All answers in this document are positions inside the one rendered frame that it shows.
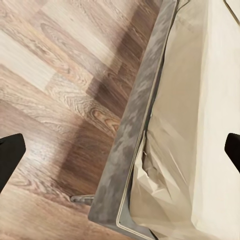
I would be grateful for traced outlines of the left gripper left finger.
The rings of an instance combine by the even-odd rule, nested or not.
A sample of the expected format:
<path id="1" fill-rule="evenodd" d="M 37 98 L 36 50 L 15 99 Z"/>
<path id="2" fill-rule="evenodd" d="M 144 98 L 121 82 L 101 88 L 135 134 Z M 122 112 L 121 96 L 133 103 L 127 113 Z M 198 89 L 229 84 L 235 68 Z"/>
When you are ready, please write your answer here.
<path id="1" fill-rule="evenodd" d="M 0 138 L 0 193 L 26 152 L 21 133 Z"/>

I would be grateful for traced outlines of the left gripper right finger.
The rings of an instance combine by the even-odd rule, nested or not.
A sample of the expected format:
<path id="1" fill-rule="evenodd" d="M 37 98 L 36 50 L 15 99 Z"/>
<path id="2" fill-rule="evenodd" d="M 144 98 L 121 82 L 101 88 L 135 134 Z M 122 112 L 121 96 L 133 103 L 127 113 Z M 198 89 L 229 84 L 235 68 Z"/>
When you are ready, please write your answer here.
<path id="1" fill-rule="evenodd" d="M 240 134 L 229 133 L 224 150 L 240 172 Z"/>

